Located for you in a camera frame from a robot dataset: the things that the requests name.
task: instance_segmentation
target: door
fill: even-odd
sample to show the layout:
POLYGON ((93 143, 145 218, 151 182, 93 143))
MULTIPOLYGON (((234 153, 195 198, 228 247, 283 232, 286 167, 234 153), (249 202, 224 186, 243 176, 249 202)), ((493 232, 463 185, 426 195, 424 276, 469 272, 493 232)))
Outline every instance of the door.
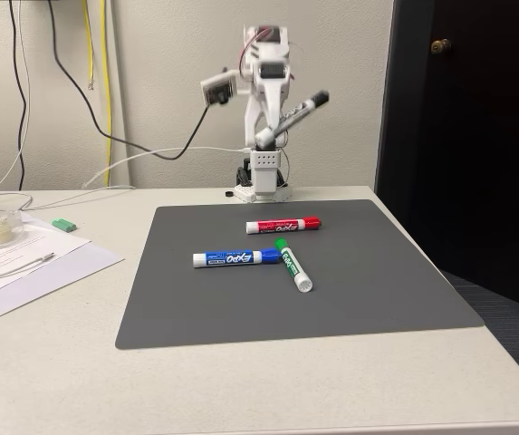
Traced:
MULTIPOLYGON (((377 193, 439 268, 519 301, 519 1, 423 3, 420 103, 400 120, 385 112, 377 193), (406 122, 403 140, 394 125, 406 122)), ((385 107, 405 106, 387 89, 385 107)))

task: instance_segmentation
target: red marker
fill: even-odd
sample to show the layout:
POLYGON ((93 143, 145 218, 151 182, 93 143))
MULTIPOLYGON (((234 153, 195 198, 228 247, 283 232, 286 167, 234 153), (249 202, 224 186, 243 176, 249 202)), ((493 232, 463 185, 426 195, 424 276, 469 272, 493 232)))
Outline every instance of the red marker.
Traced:
POLYGON ((322 225, 317 216, 303 219, 276 219, 247 222, 247 234, 280 233, 285 231, 301 231, 302 229, 318 229, 322 225))

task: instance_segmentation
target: red marker cap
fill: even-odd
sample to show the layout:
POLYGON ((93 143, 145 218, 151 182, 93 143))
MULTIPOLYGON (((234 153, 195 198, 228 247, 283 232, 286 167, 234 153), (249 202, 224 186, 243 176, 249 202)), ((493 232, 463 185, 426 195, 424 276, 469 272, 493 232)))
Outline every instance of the red marker cap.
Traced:
POLYGON ((320 221, 320 219, 318 219, 317 216, 304 217, 303 222, 305 222, 306 229, 318 229, 322 226, 322 222, 320 221))

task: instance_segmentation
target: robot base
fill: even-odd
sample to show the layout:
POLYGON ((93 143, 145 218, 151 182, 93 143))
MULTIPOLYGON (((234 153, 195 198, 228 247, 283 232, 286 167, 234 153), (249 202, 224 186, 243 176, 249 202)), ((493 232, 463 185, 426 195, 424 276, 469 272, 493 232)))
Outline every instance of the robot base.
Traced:
POLYGON ((271 197, 258 197, 253 187, 244 188, 240 184, 235 187, 235 196, 243 202, 284 202, 293 194, 293 189, 289 186, 277 188, 271 197))

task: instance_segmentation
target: paper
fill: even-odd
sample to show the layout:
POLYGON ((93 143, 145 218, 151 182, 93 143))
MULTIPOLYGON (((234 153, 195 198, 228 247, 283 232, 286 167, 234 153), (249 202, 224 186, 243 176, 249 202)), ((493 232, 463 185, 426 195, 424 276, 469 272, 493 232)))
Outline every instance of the paper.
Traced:
POLYGON ((23 240, 0 249, 0 274, 47 254, 54 253, 54 256, 43 263, 28 266, 23 272, 0 278, 0 288, 31 274, 40 267, 47 267, 74 249, 90 242, 85 238, 58 233, 34 223, 24 223, 24 231, 26 237, 23 240))
POLYGON ((123 258, 89 243, 18 281, 0 288, 0 315, 92 275, 123 258))

